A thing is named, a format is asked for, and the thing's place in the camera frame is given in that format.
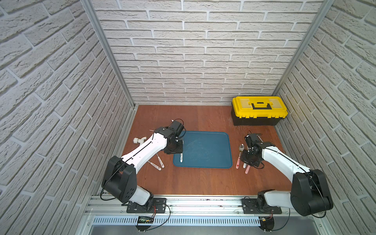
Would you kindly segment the white handled fork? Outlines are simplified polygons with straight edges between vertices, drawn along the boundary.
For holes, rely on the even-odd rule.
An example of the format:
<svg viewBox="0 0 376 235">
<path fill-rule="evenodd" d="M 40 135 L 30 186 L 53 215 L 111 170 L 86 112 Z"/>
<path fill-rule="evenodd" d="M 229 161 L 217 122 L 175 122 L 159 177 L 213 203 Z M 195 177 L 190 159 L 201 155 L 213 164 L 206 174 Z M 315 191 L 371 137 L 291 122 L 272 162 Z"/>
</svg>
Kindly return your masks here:
<svg viewBox="0 0 376 235">
<path fill-rule="evenodd" d="M 158 161 L 159 161 L 159 163 L 160 163 L 160 165 L 161 165 L 161 168 L 165 168 L 165 166 L 164 166 L 164 164 L 163 164 L 163 162 L 162 162 L 162 160 L 161 160 L 159 154 L 157 153 L 156 155 L 157 155 Z"/>
</svg>

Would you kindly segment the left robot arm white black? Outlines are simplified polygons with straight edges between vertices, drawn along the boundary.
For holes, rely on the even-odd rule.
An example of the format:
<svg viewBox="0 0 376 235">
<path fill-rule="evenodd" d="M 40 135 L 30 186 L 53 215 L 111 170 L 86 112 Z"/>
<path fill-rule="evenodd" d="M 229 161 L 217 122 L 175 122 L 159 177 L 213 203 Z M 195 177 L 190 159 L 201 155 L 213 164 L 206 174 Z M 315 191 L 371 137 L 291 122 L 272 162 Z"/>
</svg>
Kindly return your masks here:
<svg viewBox="0 0 376 235">
<path fill-rule="evenodd" d="M 107 164 L 102 191 L 107 191 L 121 203 L 136 203 L 152 207 L 153 194 L 137 185 L 139 170 L 161 150 L 165 154 L 183 153 L 182 131 L 186 131 L 181 119 L 175 119 L 169 126 L 162 126 L 143 144 L 122 157 L 113 156 Z"/>
</svg>

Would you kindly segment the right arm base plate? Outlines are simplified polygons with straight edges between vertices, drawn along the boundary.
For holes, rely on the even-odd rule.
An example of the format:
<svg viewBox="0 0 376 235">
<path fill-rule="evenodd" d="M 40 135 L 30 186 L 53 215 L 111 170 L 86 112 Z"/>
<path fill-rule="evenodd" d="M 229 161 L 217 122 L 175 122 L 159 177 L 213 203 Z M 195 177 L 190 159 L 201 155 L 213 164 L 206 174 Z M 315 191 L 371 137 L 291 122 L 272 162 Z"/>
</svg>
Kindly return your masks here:
<svg viewBox="0 0 376 235">
<path fill-rule="evenodd" d="M 280 207 L 269 206 L 262 198 L 244 197 L 241 203 L 244 214 L 282 214 Z"/>
</svg>

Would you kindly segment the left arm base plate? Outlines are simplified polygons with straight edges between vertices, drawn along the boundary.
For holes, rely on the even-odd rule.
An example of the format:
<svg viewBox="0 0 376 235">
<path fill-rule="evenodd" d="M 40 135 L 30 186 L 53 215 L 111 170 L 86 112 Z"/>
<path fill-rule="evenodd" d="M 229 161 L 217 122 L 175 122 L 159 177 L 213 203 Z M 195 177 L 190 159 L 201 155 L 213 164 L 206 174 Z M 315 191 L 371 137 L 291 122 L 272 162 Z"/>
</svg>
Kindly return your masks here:
<svg viewBox="0 0 376 235">
<path fill-rule="evenodd" d="M 167 199 L 164 197 L 155 197 L 152 201 L 148 201 L 145 205 L 135 202 L 128 202 L 127 213 L 165 213 Z"/>
</svg>

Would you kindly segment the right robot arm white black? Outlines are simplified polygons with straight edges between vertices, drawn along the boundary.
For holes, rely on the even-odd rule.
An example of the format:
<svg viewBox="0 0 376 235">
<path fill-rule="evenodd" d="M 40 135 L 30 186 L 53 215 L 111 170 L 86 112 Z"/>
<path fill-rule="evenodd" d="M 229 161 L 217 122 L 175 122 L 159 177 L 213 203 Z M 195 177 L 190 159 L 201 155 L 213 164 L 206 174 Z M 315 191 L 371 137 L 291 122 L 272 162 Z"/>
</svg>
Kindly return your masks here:
<svg viewBox="0 0 376 235">
<path fill-rule="evenodd" d="M 247 149 L 241 154 L 242 162 L 256 169 L 268 162 L 291 182 L 290 191 L 258 192 L 255 207 L 260 213 L 270 213 L 272 208 L 280 207 L 308 216 L 333 209 L 334 202 L 324 172 L 298 163 L 270 142 L 262 142 L 259 134 L 248 134 L 244 139 Z"/>
</svg>

